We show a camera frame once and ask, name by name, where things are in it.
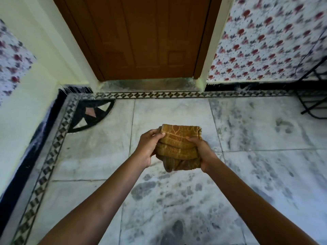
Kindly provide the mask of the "person's right hand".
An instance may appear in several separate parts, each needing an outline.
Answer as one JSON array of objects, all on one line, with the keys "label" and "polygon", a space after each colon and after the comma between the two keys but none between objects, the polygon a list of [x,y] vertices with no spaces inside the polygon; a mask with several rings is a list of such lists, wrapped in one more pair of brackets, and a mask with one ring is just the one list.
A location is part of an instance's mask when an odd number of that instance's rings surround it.
[{"label": "person's right hand", "polygon": [[209,144],[199,139],[199,145],[196,145],[198,153],[201,157],[201,169],[204,173],[208,173],[213,165],[220,161],[215,152],[213,152]]}]

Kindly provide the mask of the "person's left hand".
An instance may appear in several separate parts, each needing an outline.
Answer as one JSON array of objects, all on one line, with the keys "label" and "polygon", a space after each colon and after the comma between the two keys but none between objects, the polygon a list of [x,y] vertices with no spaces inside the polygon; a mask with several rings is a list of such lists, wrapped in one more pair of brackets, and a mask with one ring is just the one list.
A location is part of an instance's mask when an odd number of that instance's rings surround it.
[{"label": "person's left hand", "polygon": [[137,148],[132,154],[133,159],[138,162],[144,169],[151,165],[151,157],[155,154],[154,150],[157,143],[153,142],[153,135],[164,133],[161,128],[152,129],[140,136]]}]

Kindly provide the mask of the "mustard patterned towel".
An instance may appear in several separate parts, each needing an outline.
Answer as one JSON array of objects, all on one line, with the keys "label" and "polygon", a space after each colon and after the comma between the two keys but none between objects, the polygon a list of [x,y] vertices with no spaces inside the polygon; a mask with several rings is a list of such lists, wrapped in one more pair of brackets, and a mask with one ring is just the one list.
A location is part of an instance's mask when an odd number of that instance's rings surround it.
[{"label": "mustard patterned towel", "polygon": [[199,126],[163,124],[160,131],[165,136],[155,148],[156,157],[163,162],[166,172],[193,170],[201,167],[201,157],[197,146],[188,137],[202,140],[202,129]]}]

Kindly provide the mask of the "person's right forearm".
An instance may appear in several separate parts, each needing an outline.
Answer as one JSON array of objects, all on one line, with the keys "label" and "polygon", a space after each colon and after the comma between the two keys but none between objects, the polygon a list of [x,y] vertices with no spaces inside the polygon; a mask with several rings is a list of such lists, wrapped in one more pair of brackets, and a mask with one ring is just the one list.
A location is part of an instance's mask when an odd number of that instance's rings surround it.
[{"label": "person's right forearm", "polygon": [[215,182],[260,245],[318,245],[218,158],[204,164],[204,172]]}]

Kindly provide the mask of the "person's left forearm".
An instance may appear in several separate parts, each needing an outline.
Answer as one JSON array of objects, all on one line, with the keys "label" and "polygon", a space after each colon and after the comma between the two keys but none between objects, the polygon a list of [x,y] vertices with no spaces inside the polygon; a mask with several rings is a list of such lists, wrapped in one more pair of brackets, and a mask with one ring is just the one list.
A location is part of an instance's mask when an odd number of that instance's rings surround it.
[{"label": "person's left forearm", "polygon": [[151,156],[133,153],[94,193],[60,220],[38,245],[98,245],[141,173],[150,166]]}]

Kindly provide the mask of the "brown wooden door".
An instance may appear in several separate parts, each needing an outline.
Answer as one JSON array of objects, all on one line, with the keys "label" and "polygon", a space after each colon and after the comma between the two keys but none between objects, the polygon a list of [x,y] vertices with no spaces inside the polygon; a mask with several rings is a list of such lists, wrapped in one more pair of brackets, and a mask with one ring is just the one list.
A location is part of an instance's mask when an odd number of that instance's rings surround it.
[{"label": "brown wooden door", "polygon": [[96,78],[198,79],[222,0],[53,0]]}]

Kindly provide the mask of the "floral printed cloth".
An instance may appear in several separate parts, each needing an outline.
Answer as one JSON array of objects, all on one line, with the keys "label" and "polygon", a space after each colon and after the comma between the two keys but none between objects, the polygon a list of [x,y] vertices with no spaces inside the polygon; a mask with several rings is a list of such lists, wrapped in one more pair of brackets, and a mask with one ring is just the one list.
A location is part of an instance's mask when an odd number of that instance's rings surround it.
[{"label": "floral printed cloth", "polygon": [[234,0],[208,84],[293,81],[327,56],[327,0]]},{"label": "floral printed cloth", "polygon": [[0,107],[32,68],[36,57],[0,19]]}]

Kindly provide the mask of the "black metal stand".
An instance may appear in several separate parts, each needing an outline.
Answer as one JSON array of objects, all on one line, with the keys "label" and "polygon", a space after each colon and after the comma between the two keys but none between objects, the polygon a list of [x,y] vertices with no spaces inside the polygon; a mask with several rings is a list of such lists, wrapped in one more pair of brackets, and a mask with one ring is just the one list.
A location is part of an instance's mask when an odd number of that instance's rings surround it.
[{"label": "black metal stand", "polygon": [[300,115],[327,120],[327,49],[323,50],[313,67],[294,83],[293,94],[302,107]]}]

